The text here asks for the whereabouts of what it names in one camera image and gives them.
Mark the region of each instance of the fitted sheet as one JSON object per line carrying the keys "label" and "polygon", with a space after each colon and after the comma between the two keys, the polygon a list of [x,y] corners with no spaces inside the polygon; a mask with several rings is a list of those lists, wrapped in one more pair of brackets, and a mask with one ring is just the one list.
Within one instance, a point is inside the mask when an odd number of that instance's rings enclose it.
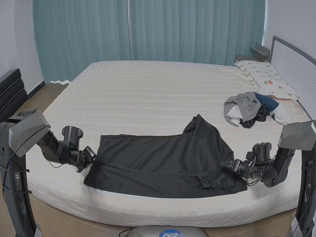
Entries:
{"label": "fitted sheet", "polygon": [[[235,127],[223,117],[224,101],[254,91],[236,67],[157,61],[96,62],[85,69],[46,109],[44,116],[57,139],[66,125],[83,130],[80,148],[95,152],[100,135],[180,134],[199,113],[215,126],[236,158],[245,159],[255,143],[277,150],[282,125],[271,117],[251,129]],[[309,118],[296,101],[280,100],[291,122]],[[89,168],[77,173],[69,165],[55,169],[35,145],[26,154],[28,185],[40,200],[73,215],[123,226],[184,225],[224,227],[249,223],[297,206],[301,152],[297,150],[287,179],[267,188],[262,183],[236,194],[205,198],[154,198],[119,194],[83,184]]]}

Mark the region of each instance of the white wall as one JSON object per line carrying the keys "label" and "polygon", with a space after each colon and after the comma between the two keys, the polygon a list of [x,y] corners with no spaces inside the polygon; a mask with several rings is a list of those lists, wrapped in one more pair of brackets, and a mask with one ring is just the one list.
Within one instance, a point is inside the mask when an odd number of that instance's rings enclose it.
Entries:
{"label": "white wall", "polygon": [[33,29],[33,0],[0,0],[0,76],[19,68],[27,93],[43,81]]}
{"label": "white wall", "polygon": [[274,35],[316,59],[316,0],[266,0],[262,45]]}

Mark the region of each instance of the teal curtain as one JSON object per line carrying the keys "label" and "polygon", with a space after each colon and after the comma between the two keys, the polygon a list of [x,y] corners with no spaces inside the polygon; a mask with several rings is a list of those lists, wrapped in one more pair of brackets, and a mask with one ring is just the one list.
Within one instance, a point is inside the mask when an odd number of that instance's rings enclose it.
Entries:
{"label": "teal curtain", "polygon": [[127,0],[33,0],[45,83],[72,81],[93,62],[130,60]]}
{"label": "teal curtain", "polygon": [[132,60],[233,65],[261,44],[265,0],[129,0]]}

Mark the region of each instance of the baseboard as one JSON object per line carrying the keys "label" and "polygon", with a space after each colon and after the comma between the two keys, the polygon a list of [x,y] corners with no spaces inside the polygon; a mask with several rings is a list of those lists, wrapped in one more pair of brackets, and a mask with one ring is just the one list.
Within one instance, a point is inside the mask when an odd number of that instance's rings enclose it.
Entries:
{"label": "baseboard", "polygon": [[39,85],[37,85],[27,96],[29,99],[33,97],[41,88],[45,86],[44,81],[42,81]]}

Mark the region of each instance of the blue round sticker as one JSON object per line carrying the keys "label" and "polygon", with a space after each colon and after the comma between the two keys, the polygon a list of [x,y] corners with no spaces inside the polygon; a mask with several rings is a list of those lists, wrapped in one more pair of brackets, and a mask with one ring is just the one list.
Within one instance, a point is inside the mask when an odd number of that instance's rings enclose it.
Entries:
{"label": "blue round sticker", "polygon": [[177,230],[165,230],[163,231],[159,237],[182,237],[182,235],[180,234],[180,232],[178,232]]}

